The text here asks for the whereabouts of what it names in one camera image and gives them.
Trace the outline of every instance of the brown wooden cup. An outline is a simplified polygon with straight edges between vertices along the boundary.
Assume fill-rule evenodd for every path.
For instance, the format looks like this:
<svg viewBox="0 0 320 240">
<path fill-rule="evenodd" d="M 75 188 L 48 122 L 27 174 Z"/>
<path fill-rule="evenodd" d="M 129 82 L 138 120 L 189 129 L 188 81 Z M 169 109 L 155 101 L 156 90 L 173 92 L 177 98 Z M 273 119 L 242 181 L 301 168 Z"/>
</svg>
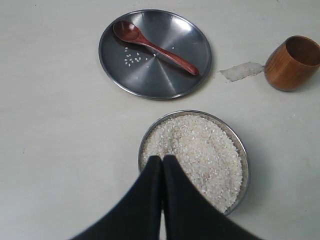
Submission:
<svg viewBox="0 0 320 240">
<path fill-rule="evenodd" d="M 282 91 L 301 87 L 320 67 L 320 46 L 305 36 L 291 36 L 269 57 L 264 75 Z"/>
</svg>

